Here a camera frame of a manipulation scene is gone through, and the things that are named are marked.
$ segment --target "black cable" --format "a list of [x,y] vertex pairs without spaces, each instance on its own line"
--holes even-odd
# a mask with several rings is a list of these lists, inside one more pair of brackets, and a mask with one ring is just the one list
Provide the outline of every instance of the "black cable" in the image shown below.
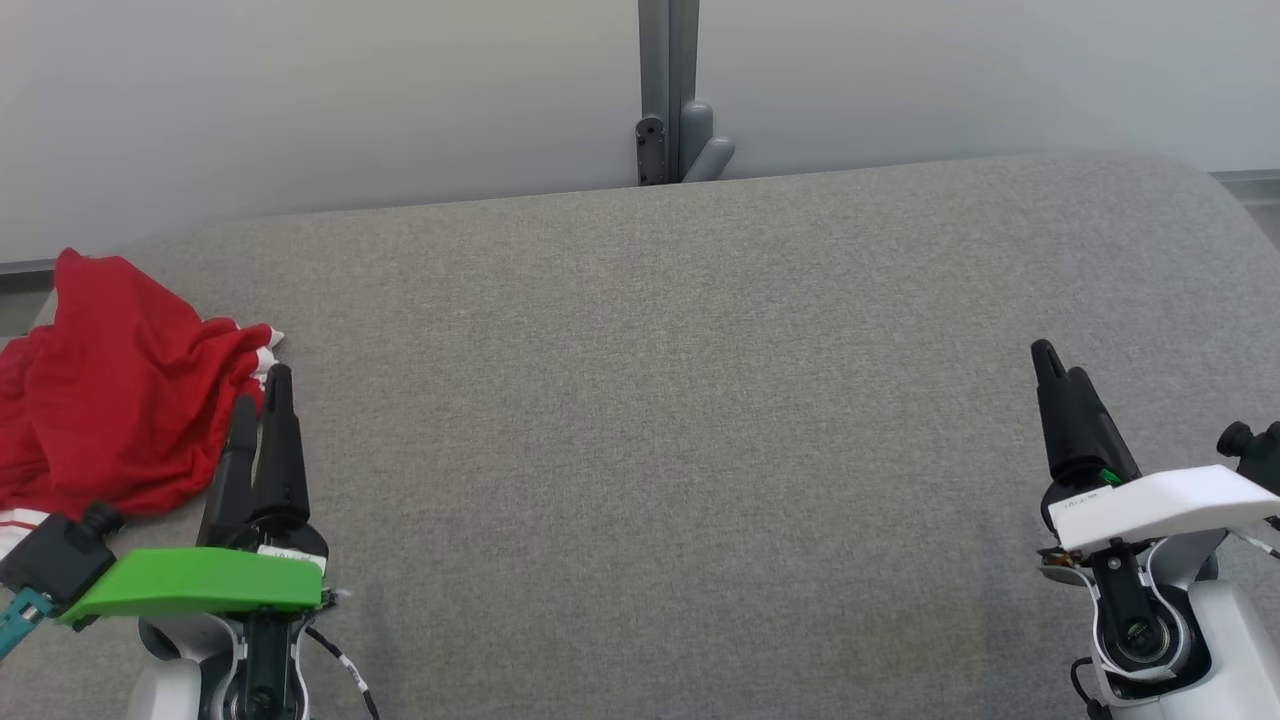
[[1080,684],[1080,676],[1079,674],[1076,674],[1076,671],[1080,667],[1084,667],[1085,665],[1093,665],[1093,659],[1082,657],[1071,664],[1071,687],[1075,688],[1075,694],[1080,696],[1080,700],[1083,700],[1084,703],[1088,705],[1093,702],[1093,698],[1089,697],[1089,693],[1084,692],[1084,685]]
[[369,685],[365,684],[364,678],[360,676],[360,670],[356,669],[356,664],[352,662],[351,659],[348,659],[342,650],[338,648],[338,646],[329,642],[329,638],[320,634],[320,630],[307,625],[307,634],[311,635],[311,639],[316,641],[325,650],[328,650],[329,655],[337,657],[338,662],[342,662],[342,666],[347,669],[351,679],[356,680],[356,687],[360,688],[360,694],[365,696],[365,707],[369,708],[369,715],[374,720],[381,720],[381,716],[378,715],[378,706],[374,705],[374,696],[369,692]]

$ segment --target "black knob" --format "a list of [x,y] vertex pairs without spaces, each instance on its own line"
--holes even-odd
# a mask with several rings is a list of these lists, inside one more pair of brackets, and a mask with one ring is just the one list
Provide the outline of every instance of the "black knob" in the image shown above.
[[93,538],[102,539],[123,528],[124,518],[120,518],[120,514],[106,502],[95,500],[84,510],[79,525]]
[[1248,425],[1236,420],[1222,430],[1222,437],[1217,438],[1217,452],[1228,457],[1239,457],[1253,442],[1253,430]]

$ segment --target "green plastic part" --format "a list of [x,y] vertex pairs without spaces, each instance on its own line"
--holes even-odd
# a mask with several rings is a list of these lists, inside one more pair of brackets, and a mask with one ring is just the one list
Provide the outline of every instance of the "green plastic part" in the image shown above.
[[58,621],[90,616],[243,612],[320,606],[324,574],[305,560],[223,547],[134,550]]

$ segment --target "cable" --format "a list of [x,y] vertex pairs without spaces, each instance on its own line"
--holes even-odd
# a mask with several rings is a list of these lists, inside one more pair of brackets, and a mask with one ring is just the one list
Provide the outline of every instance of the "cable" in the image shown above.
[[369,685],[365,684],[365,679],[360,676],[360,670],[356,669],[356,664],[352,662],[342,652],[342,650],[338,648],[338,646],[329,642],[329,638],[320,634],[320,630],[315,629],[311,625],[307,625],[307,634],[311,635],[311,639],[316,641],[325,650],[328,650],[329,655],[337,657],[338,662],[342,662],[342,666],[347,669],[347,673],[351,675],[351,679],[356,680],[356,687],[360,688],[360,693],[365,696],[365,707],[369,708],[369,715],[374,720],[381,720],[381,716],[378,715],[378,706],[374,705],[374,696],[372,693],[369,692]]
[[1245,533],[1244,530],[1242,530],[1239,528],[1228,528],[1226,532],[1229,532],[1233,536],[1240,538],[1242,541],[1252,544],[1253,547],[1261,550],[1262,552],[1266,552],[1271,557],[1275,557],[1276,560],[1280,560],[1280,552],[1277,552],[1276,548],[1274,548],[1270,544],[1260,541],[1258,538],[1251,536],[1249,533]]
[[1093,665],[1093,659],[1082,657],[1071,664],[1071,687],[1075,688],[1075,694],[1080,696],[1080,700],[1088,705],[1093,702],[1093,698],[1089,697],[1089,693],[1084,692],[1084,685],[1080,684],[1080,676],[1076,674],[1076,671],[1085,665]]

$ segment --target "gray cushion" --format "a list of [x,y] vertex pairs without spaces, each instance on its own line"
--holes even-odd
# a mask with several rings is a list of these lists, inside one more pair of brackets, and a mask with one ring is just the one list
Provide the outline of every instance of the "gray cushion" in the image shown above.
[[[1185,165],[1038,155],[200,229],[125,255],[285,333],[324,630],[385,717],[1083,707],[1028,345],[1148,471],[1280,416],[1280,254]],[[118,542],[189,544],[200,507]],[[1280,626],[1280,568],[1225,574]],[[5,717],[122,716],[128,621],[44,628]],[[361,717],[311,652],[316,717]]]

